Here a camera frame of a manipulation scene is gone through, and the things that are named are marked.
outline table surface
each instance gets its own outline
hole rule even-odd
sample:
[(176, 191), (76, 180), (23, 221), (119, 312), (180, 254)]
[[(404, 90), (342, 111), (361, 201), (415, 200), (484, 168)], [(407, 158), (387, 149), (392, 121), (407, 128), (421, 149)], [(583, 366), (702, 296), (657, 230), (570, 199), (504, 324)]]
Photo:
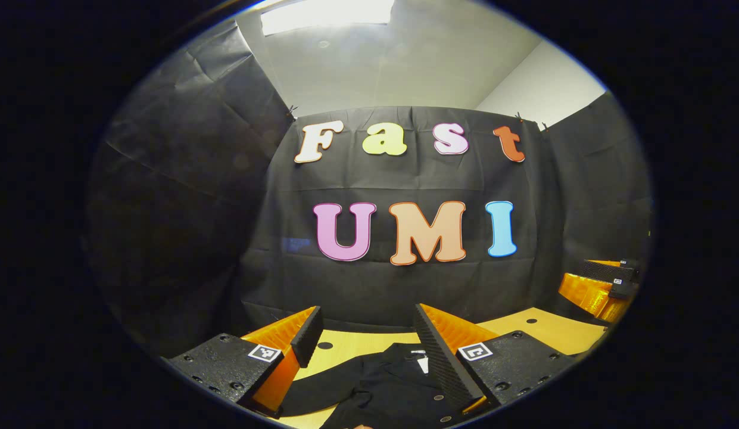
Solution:
[[(589, 350), (594, 342), (600, 339), (604, 328), (595, 324), (586, 324), (563, 318), (539, 309), (528, 309), (503, 318), (478, 323), (495, 334), (506, 334), (512, 331), (523, 331), (560, 353), (575, 354)], [(357, 332), (328, 331), (324, 329), (319, 342), (333, 344), (330, 349), (317, 347), (307, 368), (302, 368), (295, 376), (296, 380), (309, 377), (318, 372), (332, 368), (348, 359), (362, 354), (385, 351), (393, 343), (417, 344), (416, 333), (405, 334), (362, 334)], [(279, 423), (297, 429), (318, 429), (331, 415), (336, 405), (324, 410), (279, 418)]]

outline clothing label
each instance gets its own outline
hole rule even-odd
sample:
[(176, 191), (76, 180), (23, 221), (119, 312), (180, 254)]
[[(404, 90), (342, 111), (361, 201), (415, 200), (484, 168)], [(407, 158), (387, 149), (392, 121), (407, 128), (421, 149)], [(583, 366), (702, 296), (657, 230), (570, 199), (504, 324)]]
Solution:
[(417, 363), (419, 364), (419, 367), (422, 369), (422, 372), (427, 373), (427, 356), (419, 359)]

